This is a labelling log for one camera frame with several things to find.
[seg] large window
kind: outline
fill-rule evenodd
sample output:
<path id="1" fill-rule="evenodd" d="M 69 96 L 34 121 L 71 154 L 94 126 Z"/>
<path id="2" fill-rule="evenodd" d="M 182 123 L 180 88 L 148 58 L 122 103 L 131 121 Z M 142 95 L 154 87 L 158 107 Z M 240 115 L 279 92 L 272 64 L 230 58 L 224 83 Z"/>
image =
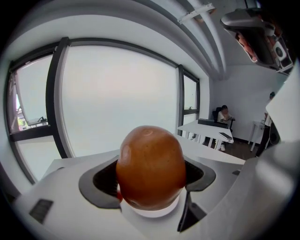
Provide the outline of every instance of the large window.
<path id="1" fill-rule="evenodd" d="M 178 126 L 188 124 L 199 119 L 200 111 L 200 81 L 179 65 L 179 120 Z M 185 132 L 178 130 L 178 135 Z"/>
<path id="2" fill-rule="evenodd" d="M 70 47 L 62 113 L 75 156 L 119 149 L 141 125 L 175 133 L 176 104 L 176 68 L 116 47 Z"/>
<path id="3" fill-rule="evenodd" d="M 7 127 L 29 181 L 55 159 L 119 149 L 141 125 L 176 133 L 177 67 L 133 44 L 67 37 L 12 62 Z M 195 97 L 190 88 L 188 99 Z"/>

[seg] window frame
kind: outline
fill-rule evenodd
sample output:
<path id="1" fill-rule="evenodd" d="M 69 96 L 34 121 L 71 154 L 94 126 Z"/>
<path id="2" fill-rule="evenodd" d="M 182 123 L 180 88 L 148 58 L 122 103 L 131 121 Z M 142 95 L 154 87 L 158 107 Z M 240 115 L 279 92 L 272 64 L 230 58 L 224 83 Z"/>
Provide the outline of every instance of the window frame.
<path id="1" fill-rule="evenodd" d="M 200 79 L 196 78 L 193 74 L 188 72 L 182 65 L 178 66 L 179 69 L 179 114 L 178 114 L 178 126 L 183 125 L 183 116 L 196 113 L 196 119 L 199 118 L 200 112 Z M 184 109 L 184 76 L 190 78 L 196 83 L 196 109 Z M 177 134 L 182 136 L 182 130 L 178 130 Z"/>
<path id="2" fill-rule="evenodd" d="M 68 37 L 63 37 L 59 42 L 42 46 L 25 54 L 16 61 L 12 61 L 10 63 L 9 72 L 7 75 L 4 96 L 4 114 L 6 119 L 7 136 L 17 162 L 31 184 L 35 184 L 37 182 L 37 179 L 30 171 L 29 167 L 26 164 L 26 161 L 24 160 L 24 157 L 19 151 L 18 146 L 16 144 L 17 141 L 52 135 L 61 158 L 72 158 L 74 156 L 72 153 L 72 149 L 68 143 L 68 138 L 64 133 L 64 122 L 62 118 L 60 102 L 60 90 L 65 59 L 68 54 L 68 48 L 70 46 L 82 45 L 100 45 L 127 49 L 155 58 L 174 68 L 179 67 L 177 63 L 152 50 L 124 41 L 107 38 L 69 39 Z M 52 60 L 49 66 L 48 76 L 46 80 L 45 95 L 48 125 L 29 128 L 19 132 L 12 132 L 10 125 L 12 123 L 12 118 L 15 117 L 15 100 L 13 94 L 11 94 L 11 87 L 13 84 L 15 84 L 14 72 L 17 69 L 25 66 L 29 62 L 39 60 L 40 58 L 43 58 L 48 55 L 52 55 Z"/>

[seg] white wall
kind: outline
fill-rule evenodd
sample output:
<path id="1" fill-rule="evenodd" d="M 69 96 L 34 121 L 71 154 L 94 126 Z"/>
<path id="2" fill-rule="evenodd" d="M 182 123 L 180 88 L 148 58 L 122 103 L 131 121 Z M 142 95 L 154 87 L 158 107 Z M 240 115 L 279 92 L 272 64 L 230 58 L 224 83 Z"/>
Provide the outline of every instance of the white wall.
<path id="1" fill-rule="evenodd" d="M 228 80 L 214 82 L 214 109 L 227 105 L 236 118 L 232 135 L 248 140 L 252 121 L 264 119 L 272 91 L 277 92 L 287 77 L 260 66 L 229 66 Z"/>

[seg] person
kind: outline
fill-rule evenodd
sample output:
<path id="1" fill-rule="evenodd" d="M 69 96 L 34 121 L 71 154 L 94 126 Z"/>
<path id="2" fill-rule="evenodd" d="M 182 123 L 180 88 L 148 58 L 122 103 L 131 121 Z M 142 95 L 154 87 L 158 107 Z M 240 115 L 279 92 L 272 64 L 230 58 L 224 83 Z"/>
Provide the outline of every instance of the person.
<path id="1" fill-rule="evenodd" d="M 268 101 L 268 103 L 274 98 L 275 96 L 275 92 L 271 92 L 270 93 L 270 99 Z M 261 153 L 263 152 L 267 141 L 269 140 L 269 136 L 270 136 L 270 127 L 272 124 L 272 119 L 270 117 L 270 115 L 268 114 L 267 110 L 264 113 L 264 130 L 263 130 L 263 135 L 262 135 L 262 140 L 261 140 L 261 144 L 259 145 L 257 151 L 256 151 L 256 157 L 259 157 L 261 155 Z"/>
<path id="2" fill-rule="evenodd" d="M 229 124 L 229 121 L 235 120 L 234 117 L 228 112 L 228 107 L 226 105 L 222 106 L 221 111 L 219 111 L 217 115 L 217 122 Z M 220 146 L 221 151 L 225 151 L 225 145 L 221 144 Z"/>

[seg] office chair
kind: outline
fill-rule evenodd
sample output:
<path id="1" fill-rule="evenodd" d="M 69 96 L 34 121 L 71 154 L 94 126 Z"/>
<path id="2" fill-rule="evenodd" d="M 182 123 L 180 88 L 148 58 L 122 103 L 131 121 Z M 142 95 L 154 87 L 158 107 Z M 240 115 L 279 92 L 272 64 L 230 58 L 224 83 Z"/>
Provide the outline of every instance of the office chair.
<path id="1" fill-rule="evenodd" d="M 214 119 L 214 122 L 217 122 L 217 120 L 218 120 L 218 114 L 219 114 L 219 111 L 221 111 L 221 110 L 222 110 L 221 107 L 217 107 L 215 111 L 212 111 L 212 117 Z M 233 132 L 233 130 L 231 129 L 232 126 L 233 126 L 233 121 L 235 121 L 235 120 L 231 120 L 231 124 L 230 124 L 230 127 L 229 127 L 229 129 L 230 129 L 231 132 Z"/>

